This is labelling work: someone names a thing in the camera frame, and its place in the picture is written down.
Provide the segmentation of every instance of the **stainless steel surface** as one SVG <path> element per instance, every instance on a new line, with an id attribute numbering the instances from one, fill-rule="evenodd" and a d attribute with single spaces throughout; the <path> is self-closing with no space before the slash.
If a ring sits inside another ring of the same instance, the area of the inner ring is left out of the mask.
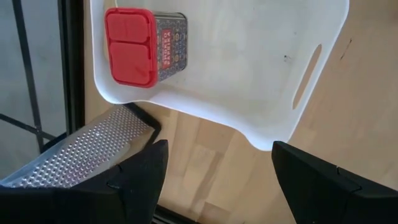
<path id="1" fill-rule="evenodd" d="M 124 106 L 114 106 L 0 184 L 7 187 L 72 187 L 109 169 L 148 129 Z"/>

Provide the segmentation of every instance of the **wooden floor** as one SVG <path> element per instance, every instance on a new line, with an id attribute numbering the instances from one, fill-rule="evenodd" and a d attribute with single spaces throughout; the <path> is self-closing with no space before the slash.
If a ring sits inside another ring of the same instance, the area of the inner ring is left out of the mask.
<path id="1" fill-rule="evenodd" d="M 86 120 L 109 108 L 93 83 L 86 13 Z M 294 223 L 270 152 L 237 131 L 154 105 L 170 160 L 160 204 L 202 223 Z M 346 25 L 290 141 L 398 190 L 398 1 L 351 0 Z"/>

